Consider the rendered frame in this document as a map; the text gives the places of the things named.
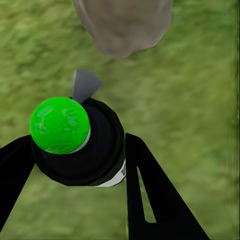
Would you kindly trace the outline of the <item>pesticide atomizer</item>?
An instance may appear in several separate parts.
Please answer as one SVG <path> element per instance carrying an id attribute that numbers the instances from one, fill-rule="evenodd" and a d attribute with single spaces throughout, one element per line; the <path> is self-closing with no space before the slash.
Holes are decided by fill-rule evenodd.
<path id="1" fill-rule="evenodd" d="M 62 185 L 114 187 L 126 178 L 126 137 L 118 115 L 90 98 L 101 87 L 96 74 L 78 68 L 72 97 L 46 99 L 30 116 L 34 161 Z"/>

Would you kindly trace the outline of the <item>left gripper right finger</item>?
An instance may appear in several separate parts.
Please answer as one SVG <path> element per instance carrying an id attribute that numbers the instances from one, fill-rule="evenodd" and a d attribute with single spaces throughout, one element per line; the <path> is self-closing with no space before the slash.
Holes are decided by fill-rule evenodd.
<path id="1" fill-rule="evenodd" d="M 210 240 L 146 144 L 126 133 L 129 240 Z M 139 171 L 156 223 L 145 220 Z"/>

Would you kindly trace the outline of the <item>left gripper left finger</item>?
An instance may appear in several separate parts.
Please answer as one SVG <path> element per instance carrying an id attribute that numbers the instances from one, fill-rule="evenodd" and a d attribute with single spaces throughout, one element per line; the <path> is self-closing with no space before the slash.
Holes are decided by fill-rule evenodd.
<path id="1" fill-rule="evenodd" d="M 0 148 L 0 232 L 36 164 L 31 141 L 29 134 Z"/>

